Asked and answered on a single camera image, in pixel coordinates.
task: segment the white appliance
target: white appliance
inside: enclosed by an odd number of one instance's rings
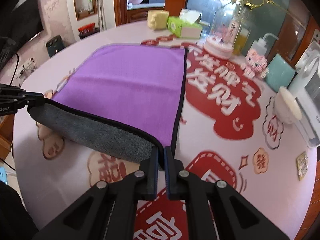
[[[296,126],[311,148],[320,145],[320,45],[313,41],[296,64],[298,74],[288,87],[302,111]]]

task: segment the black cable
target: black cable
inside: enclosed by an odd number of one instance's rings
[[[16,68],[15,68],[15,70],[14,70],[14,73],[13,73],[13,76],[12,76],[12,79],[11,79],[11,82],[10,82],[10,86],[11,86],[11,84],[12,84],[12,81],[13,81],[13,79],[14,79],[14,76],[15,76],[15,74],[16,74],[16,71],[17,71],[17,68],[18,68],[18,64],[19,64],[19,55],[18,55],[17,52],[15,53],[15,55],[17,55],[17,65],[16,65]]]
[[[35,71],[35,67],[36,67],[36,64],[35,64],[35,61],[33,60],[33,58],[31,58],[32,62],[33,62],[33,69],[31,71],[31,74]]]
[[[2,159],[1,157],[0,157],[0,160],[1,160],[3,163],[7,164],[8,167],[10,167],[10,168],[13,169],[14,171],[16,171],[16,169],[12,168],[12,167],[11,167],[4,159]]]

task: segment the screw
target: screw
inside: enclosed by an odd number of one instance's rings
[[[181,177],[188,177],[189,176],[189,172],[185,171],[185,170],[182,170],[182,171],[179,171],[179,175]]]
[[[144,176],[144,172],[143,171],[136,171],[134,173],[134,175],[137,177],[137,178],[142,178]]]
[[[103,180],[100,180],[98,183],[97,183],[97,188],[105,188],[107,186],[107,183]]]
[[[217,186],[218,186],[219,188],[224,188],[224,187],[227,186],[227,183],[226,183],[224,180],[218,180],[218,181],[217,181]]]

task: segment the floor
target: floor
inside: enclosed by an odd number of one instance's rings
[[[320,161],[317,162],[316,169],[316,182],[313,189],[312,198],[310,201],[310,206],[307,211],[307,215],[301,225],[301,228],[294,240],[301,240],[307,233],[308,229],[312,225],[313,221],[316,219],[320,212]]]
[[[5,161],[9,165],[11,165],[13,168],[15,168],[14,160],[12,159],[11,153],[9,153]],[[6,171],[12,171],[12,169],[9,168],[6,164],[3,164],[3,166],[5,167]],[[14,188],[19,193],[23,203],[17,178],[14,176],[8,176],[8,183],[12,188]],[[301,228],[294,240],[301,240],[304,237],[304,235],[307,233],[308,229],[312,225],[313,221],[316,219],[319,212],[320,212],[320,161],[317,162],[316,182],[315,182],[312,198],[310,201],[310,206],[307,211],[307,215],[301,225]]]

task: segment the red basket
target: red basket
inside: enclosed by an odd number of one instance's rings
[[[88,25],[80,27],[78,31],[81,35],[85,35],[86,33],[93,31],[95,25],[96,25],[95,23],[90,23]]]

